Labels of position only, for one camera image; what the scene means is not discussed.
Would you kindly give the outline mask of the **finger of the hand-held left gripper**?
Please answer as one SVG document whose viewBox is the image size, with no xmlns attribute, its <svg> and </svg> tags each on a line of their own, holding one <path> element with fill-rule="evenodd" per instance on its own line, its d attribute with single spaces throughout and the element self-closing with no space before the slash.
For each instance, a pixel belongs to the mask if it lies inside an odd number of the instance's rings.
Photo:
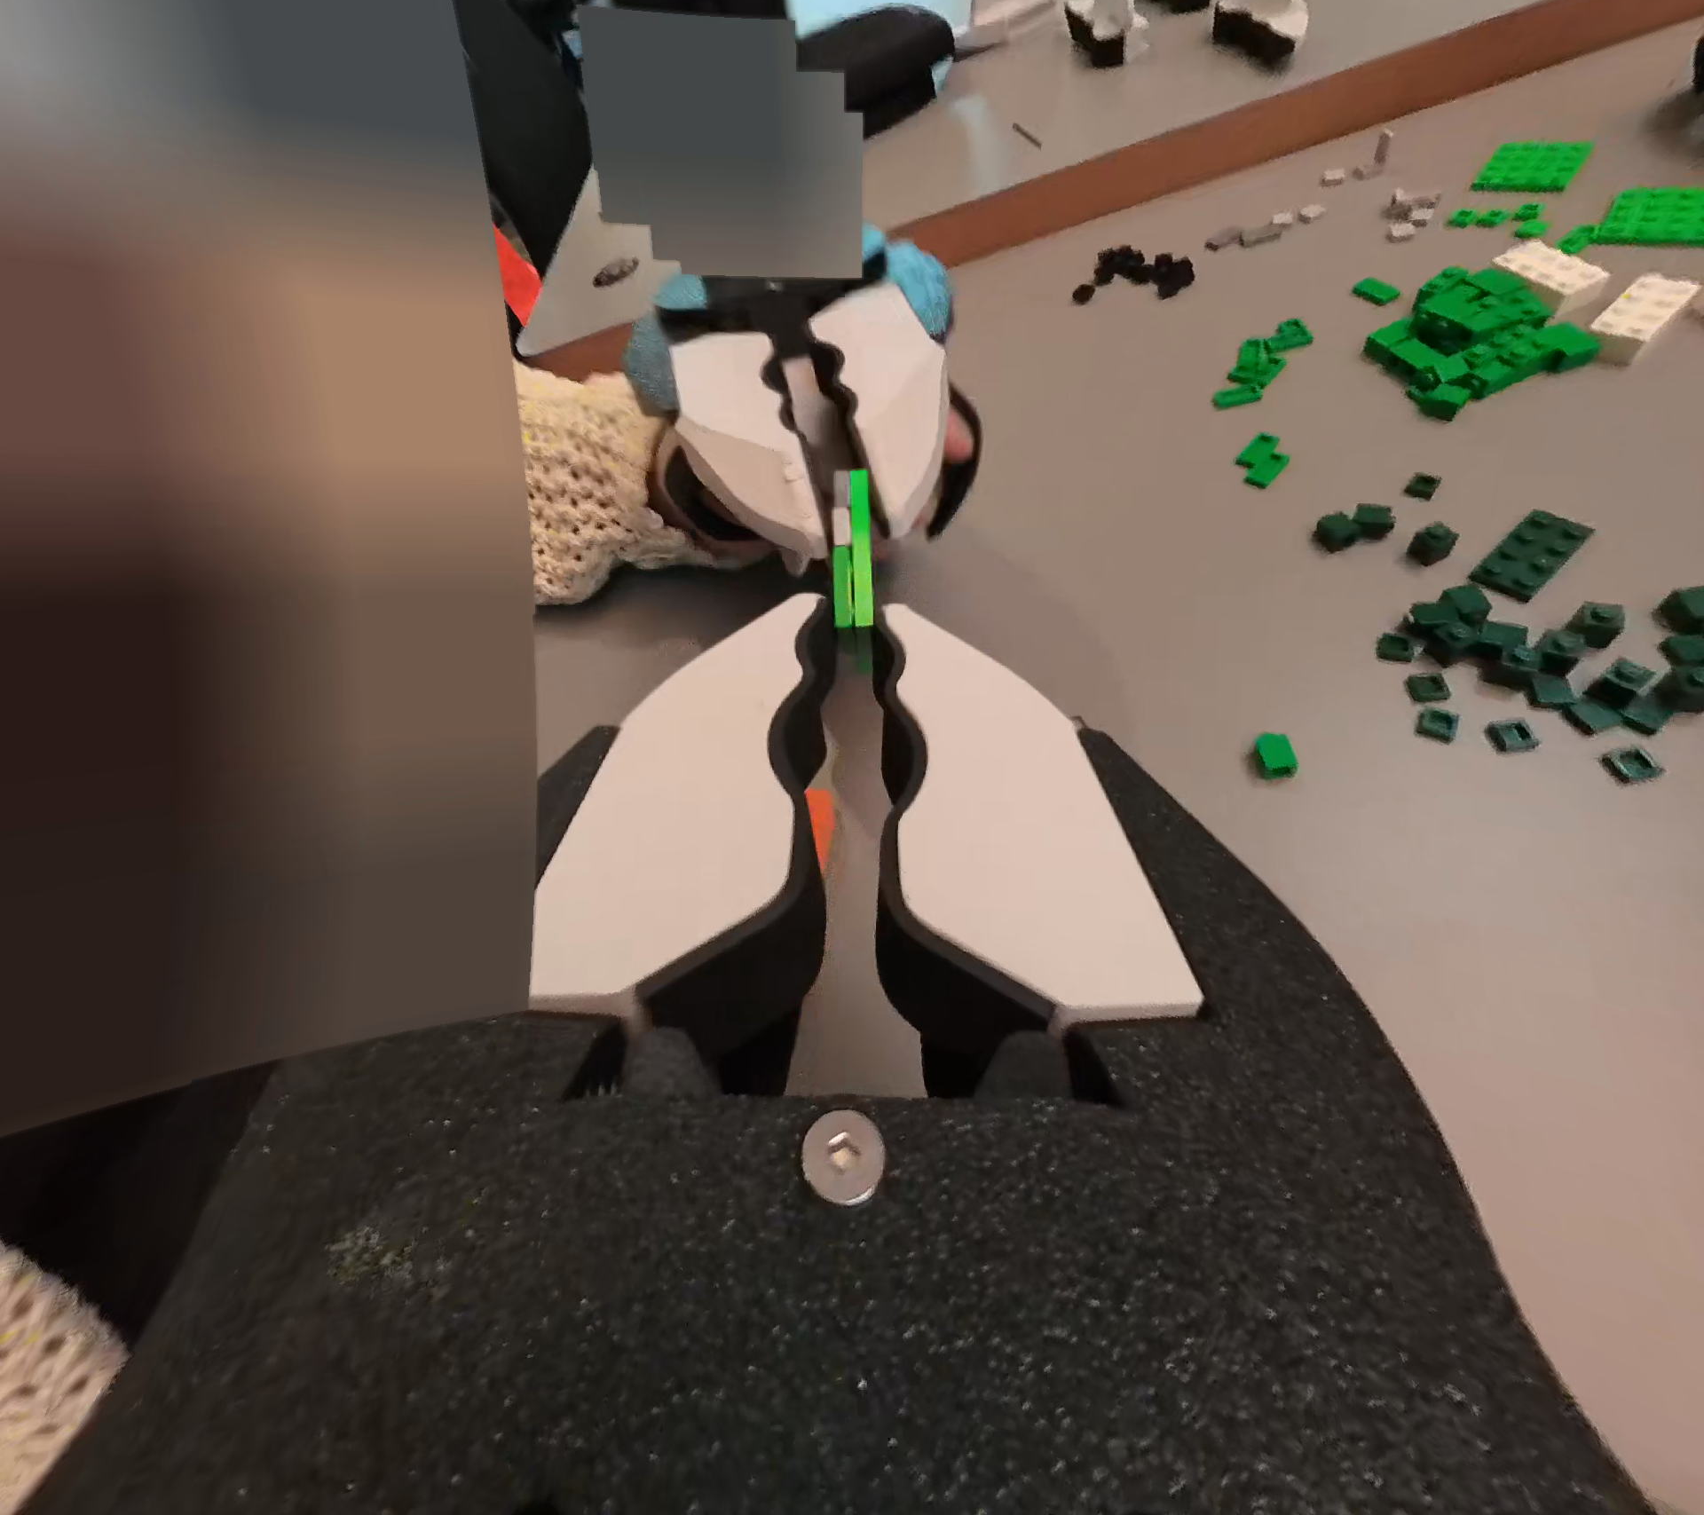
<svg viewBox="0 0 1704 1515">
<path fill-rule="evenodd" d="M 808 319 L 837 362 L 828 395 L 853 462 L 867 470 L 873 515 L 892 540 L 918 529 L 945 464 L 945 346 L 900 286 L 849 291 Z"/>
<path fill-rule="evenodd" d="M 694 476 L 743 529 L 790 556 L 833 546 L 841 413 L 808 317 L 761 317 L 671 350 L 673 421 Z"/>
</svg>

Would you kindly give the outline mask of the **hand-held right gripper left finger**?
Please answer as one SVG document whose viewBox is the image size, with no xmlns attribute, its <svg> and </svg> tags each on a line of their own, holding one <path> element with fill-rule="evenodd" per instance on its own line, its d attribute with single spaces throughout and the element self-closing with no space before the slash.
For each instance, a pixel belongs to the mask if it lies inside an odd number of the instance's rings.
<svg viewBox="0 0 1704 1515">
<path fill-rule="evenodd" d="M 833 613 L 798 591 L 582 738 L 594 766 L 535 885 L 535 1011 L 678 1028 L 704 1056 L 798 1011 L 824 962 L 806 791 L 833 674 Z"/>
</svg>

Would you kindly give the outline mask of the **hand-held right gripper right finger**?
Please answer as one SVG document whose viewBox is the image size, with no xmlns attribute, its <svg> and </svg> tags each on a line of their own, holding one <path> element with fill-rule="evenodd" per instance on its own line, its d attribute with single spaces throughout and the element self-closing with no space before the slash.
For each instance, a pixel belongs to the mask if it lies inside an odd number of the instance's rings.
<svg viewBox="0 0 1704 1515">
<path fill-rule="evenodd" d="M 1198 1017 L 1204 991 L 1096 768 L 1116 750 L 916 609 L 888 605 L 873 638 L 890 797 L 877 964 L 926 1060 Z"/>
</svg>

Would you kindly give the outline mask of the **green lego plate assembly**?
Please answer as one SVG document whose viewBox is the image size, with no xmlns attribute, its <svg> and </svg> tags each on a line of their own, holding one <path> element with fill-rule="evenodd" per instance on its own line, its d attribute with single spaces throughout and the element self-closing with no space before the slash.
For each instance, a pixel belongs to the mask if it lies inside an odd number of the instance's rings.
<svg viewBox="0 0 1704 1515">
<path fill-rule="evenodd" d="M 869 474 L 843 468 L 829 493 L 829 589 L 841 648 L 861 674 L 871 674 L 875 630 L 875 556 Z"/>
</svg>

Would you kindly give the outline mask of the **person's left forearm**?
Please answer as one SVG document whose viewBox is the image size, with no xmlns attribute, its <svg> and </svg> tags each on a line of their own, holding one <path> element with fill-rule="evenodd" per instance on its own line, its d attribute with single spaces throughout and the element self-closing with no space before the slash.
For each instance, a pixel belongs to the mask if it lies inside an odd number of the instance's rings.
<svg viewBox="0 0 1704 1515">
<path fill-rule="evenodd" d="M 712 564 L 651 505 L 663 421 L 627 376 L 573 380 L 522 360 L 514 374 L 539 609 L 584 603 L 627 566 Z"/>
</svg>

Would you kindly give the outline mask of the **pile of black lego pieces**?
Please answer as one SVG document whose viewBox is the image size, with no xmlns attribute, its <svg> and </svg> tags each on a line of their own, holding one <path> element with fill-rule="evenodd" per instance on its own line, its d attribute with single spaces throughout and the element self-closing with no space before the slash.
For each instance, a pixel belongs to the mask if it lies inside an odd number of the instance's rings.
<svg viewBox="0 0 1704 1515">
<path fill-rule="evenodd" d="M 1114 282 L 1149 287 L 1163 301 L 1190 289 L 1196 282 L 1196 268 L 1188 254 L 1167 250 L 1145 254 L 1133 244 L 1106 246 L 1096 252 L 1090 278 L 1075 286 L 1073 303 L 1086 305 L 1096 291 Z"/>
</svg>

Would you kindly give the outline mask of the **cluster of green lego plates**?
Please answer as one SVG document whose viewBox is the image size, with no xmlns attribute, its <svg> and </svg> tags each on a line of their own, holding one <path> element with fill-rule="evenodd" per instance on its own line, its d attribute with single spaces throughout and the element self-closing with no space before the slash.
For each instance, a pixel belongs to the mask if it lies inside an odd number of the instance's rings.
<svg viewBox="0 0 1704 1515">
<path fill-rule="evenodd" d="M 1257 403 L 1284 372 L 1288 356 L 1314 342 L 1312 329 L 1296 317 L 1282 319 L 1267 336 L 1251 336 L 1239 344 L 1212 407 L 1220 413 Z"/>
</svg>

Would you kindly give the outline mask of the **scattered grey lego pieces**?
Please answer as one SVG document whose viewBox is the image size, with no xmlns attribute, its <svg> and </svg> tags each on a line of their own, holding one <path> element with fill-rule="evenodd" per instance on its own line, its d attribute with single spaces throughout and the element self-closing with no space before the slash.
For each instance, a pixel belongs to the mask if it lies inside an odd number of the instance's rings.
<svg viewBox="0 0 1704 1515">
<path fill-rule="evenodd" d="M 1386 123 L 1375 131 L 1363 158 L 1318 170 L 1314 178 L 1314 190 L 1318 191 L 1314 201 L 1284 205 L 1255 223 L 1220 227 L 1206 238 L 1206 248 L 1216 254 L 1231 246 L 1257 248 L 1273 244 L 1298 227 L 1324 221 L 1331 207 L 1331 201 L 1324 199 L 1326 193 L 1371 184 L 1382 190 L 1382 199 L 1375 207 L 1382 238 L 1388 244 L 1404 244 L 1437 221 L 1443 190 L 1396 182 L 1392 162 L 1394 125 Z"/>
</svg>

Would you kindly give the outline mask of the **pile of green lego pieces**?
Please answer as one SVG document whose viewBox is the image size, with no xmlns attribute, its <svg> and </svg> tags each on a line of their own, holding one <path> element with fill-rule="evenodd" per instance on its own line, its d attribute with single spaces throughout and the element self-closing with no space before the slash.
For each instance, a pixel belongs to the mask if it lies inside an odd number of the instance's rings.
<svg viewBox="0 0 1704 1515">
<path fill-rule="evenodd" d="M 1506 268 L 1445 268 L 1416 291 L 1414 311 L 1369 333 L 1361 352 L 1420 415 L 1453 421 L 1533 376 L 1594 364 L 1604 342 Z"/>
</svg>

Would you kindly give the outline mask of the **dark green lego plate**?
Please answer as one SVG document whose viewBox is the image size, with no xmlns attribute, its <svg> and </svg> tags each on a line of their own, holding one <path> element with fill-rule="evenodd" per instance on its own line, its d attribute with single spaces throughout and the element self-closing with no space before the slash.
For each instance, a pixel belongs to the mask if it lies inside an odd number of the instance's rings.
<svg viewBox="0 0 1704 1515">
<path fill-rule="evenodd" d="M 1528 511 L 1469 572 L 1469 581 L 1529 601 L 1592 538 L 1594 527 L 1547 509 Z"/>
</svg>

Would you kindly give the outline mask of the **white lego brick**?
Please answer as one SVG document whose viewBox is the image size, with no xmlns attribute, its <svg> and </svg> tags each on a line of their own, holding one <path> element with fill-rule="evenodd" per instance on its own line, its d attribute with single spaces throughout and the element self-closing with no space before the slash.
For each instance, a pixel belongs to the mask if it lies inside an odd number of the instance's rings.
<svg viewBox="0 0 1704 1515">
<path fill-rule="evenodd" d="M 1539 238 L 1502 250 L 1492 258 L 1492 266 L 1520 278 L 1553 315 L 1590 305 L 1610 284 L 1606 268 Z"/>
<path fill-rule="evenodd" d="M 1624 368 L 1643 358 L 1696 307 L 1700 289 L 1694 278 L 1661 272 L 1633 278 L 1588 325 L 1596 360 Z"/>
</svg>

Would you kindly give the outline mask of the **large bright green lego plate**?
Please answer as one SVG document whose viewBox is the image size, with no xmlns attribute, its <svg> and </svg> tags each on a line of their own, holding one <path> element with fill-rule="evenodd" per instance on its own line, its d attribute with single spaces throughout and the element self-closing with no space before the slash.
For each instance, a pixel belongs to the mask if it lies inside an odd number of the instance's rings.
<svg viewBox="0 0 1704 1515">
<path fill-rule="evenodd" d="M 1622 190 L 1594 223 L 1592 244 L 1702 246 L 1702 186 Z"/>
</svg>

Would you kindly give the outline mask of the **person's left hand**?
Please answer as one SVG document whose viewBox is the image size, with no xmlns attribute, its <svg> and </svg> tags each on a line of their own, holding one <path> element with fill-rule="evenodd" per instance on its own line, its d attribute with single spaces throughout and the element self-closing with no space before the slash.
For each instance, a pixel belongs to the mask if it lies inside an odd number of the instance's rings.
<svg viewBox="0 0 1704 1515">
<path fill-rule="evenodd" d="M 939 538 L 969 497 L 982 460 L 984 431 L 975 403 L 957 387 L 947 389 L 945 446 L 928 538 Z"/>
</svg>

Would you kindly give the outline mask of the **orange plastic piece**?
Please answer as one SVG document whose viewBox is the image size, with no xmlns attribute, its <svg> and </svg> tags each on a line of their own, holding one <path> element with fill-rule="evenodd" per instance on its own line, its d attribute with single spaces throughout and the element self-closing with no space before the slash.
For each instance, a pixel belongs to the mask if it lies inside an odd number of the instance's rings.
<svg viewBox="0 0 1704 1515">
<path fill-rule="evenodd" d="M 537 309 L 543 282 L 539 270 L 531 264 L 524 248 L 510 237 L 504 225 L 494 223 L 494 237 L 508 333 L 510 340 L 516 342 Z"/>
</svg>

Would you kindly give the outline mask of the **pile of dark green pieces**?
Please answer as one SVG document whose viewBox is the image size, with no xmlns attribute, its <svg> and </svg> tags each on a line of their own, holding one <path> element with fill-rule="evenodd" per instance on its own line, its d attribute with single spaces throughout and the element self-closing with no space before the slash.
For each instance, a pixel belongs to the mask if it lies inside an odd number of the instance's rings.
<svg viewBox="0 0 1704 1515">
<path fill-rule="evenodd" d="M 1653 740 L 1702 717 L 1702 587 L 1667 591 L 1653 621 L 1659 666 L 1614 652 L 1628 632 L 1620 603 L 1584 601 L 1563 623 L 1533 630 L 1498 619 L 1484 587 L 1459 583 L 1379 630 L 1373 654 L 1402 670 L 1416 736 L 1451 744 L 1461 734 L 1451 674 L 1471 672 L 1510 701 L 1482 728 L 1494 752 L 1537 752 L 1541 725 L 1553 719 L 1594 740 L 1608 776 L 1633 785 L 1665 772 Z"/>
</svg>

